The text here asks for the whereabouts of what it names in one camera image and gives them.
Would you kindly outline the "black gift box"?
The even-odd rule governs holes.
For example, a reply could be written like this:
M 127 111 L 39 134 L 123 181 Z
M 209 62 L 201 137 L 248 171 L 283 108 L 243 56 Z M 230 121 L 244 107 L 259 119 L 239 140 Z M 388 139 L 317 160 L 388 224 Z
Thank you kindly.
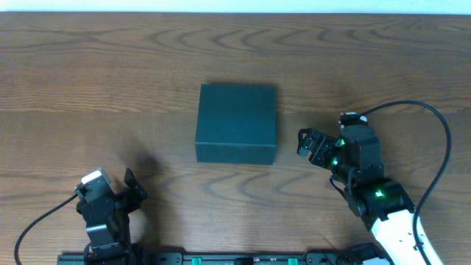
M 196 160 L 272 165 L 277 152 L 276 124 L 275 87 L 202 84 Z

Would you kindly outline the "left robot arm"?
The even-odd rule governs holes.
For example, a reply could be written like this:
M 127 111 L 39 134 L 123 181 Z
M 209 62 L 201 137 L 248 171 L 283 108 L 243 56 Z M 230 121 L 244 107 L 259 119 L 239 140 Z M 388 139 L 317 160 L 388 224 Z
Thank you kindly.
M 98 168 L 85 175 L 74 190 L 79 197 L 77 212 L 86 224 L 90 244 L 84 250 L 86 264 L 142 264 L 143 253 L 130 237 L 129 214 L 148 197 L 131 169 L 126 169 L 126 187 L 114 193 L 111 180 Z

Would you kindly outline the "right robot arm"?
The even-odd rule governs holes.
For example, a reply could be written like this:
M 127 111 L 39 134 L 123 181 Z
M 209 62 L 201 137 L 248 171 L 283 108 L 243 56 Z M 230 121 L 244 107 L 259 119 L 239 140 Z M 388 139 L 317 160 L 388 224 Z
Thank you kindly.
M 308 128 L 298 132 L 297 154 L 332 172 L 332 181 L 350 210 L 384 248 L 393 264 L 441 264 L 423 226 L 413 227 L 416 213 L 406 190 L 384 174 L 380 142 L 364 124 L 341 129 L 338 138 Z

